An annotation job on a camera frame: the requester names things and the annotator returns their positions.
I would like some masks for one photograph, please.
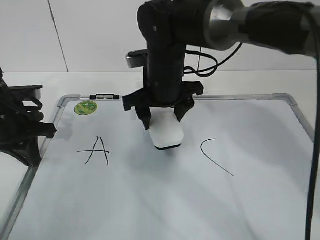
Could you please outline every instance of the black cable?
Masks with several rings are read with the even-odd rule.
[[[204,57],[204,58],[211,59],[211,60],[215,61],[216,65],[215,65],[215,68],[211,72],[204,73],[204,74],[201,74],[200,71],[196,71],[191,66],[185,66],[184,69],[183,69],[185,71],[184,74],[195,74],[198,77],[207,78],[207,77],[210,77],[212,74],[214,74],[217,71],[219,63],[218,63],[218,60],[214,56],[211,56],[209,54],[206,54],[206,53],[203,53],[203,52],[199,52],[199,51],[186,50],[185,52],[187,54],[190,54],[190,55],[196,55],[196,56],[199,56],[199,57]]]
[[[185,70],[184,74],[196,74],[198,77],[201,77],[201,78],[210,77],[211,75],[213,75],[217,71],[219,66],[221,66],[221,65],[225,64],[227,61],[229,61],[239,51],[239,49],[242,47],[242,45],[243,45],[243,43],[240,43],[236,47],[236,49],[226,59],[224,59],[221,62],[218,62],[218,60],[215,57],[213,57],[213,56],[211,56],[209,54],[205,54],[205,53],[202,53],[202,52],[199,52],[199,51],[192,51],[193,55],[198,55],[199,58],[200,57],[205,57],[205,58],[209,58],[209,59],[214,60],[216,62],[216,65],[211,66],[211,67],[206,68],[206,69],[197,70],[197,71],[191,66],[186,66],[186,67],[184,67],[184,70]]]

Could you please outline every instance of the whiteboard eraser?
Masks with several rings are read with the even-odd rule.
[[[149,134],[158,150],[177,148],[182,144],[184,132],[173,109],[152,108]]]

